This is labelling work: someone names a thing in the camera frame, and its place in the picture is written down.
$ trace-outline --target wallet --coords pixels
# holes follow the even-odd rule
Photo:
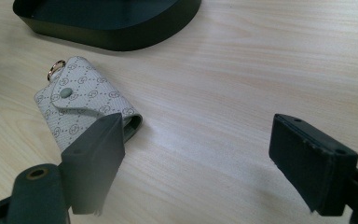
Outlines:
[[[122,115],[124,142],[138,131],[142,116],[85,58],[56,62],[48,81],[34,100],[61,151],[97,119],[111,114]]]

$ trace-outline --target metal ring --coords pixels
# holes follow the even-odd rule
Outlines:
[[[51,76],[55,73],[55,71],[57,71],[58,69],[65,67],[66,62],[64,60],[59,60],[57,61],[51,68],[50,71],[48,72],[48,81],[50,81]]]
[[[28,172],[26,178],[29,180],[36,180],[42,178],[47,174],[48,174],[48,168],[41,167]]]

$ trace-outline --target wallet snap button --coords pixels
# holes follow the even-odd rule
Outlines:
[[[71,88],[65,88],[60,92],[61,98],[68,98],[72,94]]]

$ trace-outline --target leather wallet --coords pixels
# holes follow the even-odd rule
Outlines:
[[[104,116],[122,114],[124,142],[142,123],[138,111],[85,58],[58,61],[50,69],[48,81],[34,100],[61,151]]]

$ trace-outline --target gold key ring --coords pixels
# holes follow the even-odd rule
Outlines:
[[[65,67],[66,62],[64,60],[57,61],[48,72],[48,81],[50,81],[51,76],[60,68]]]

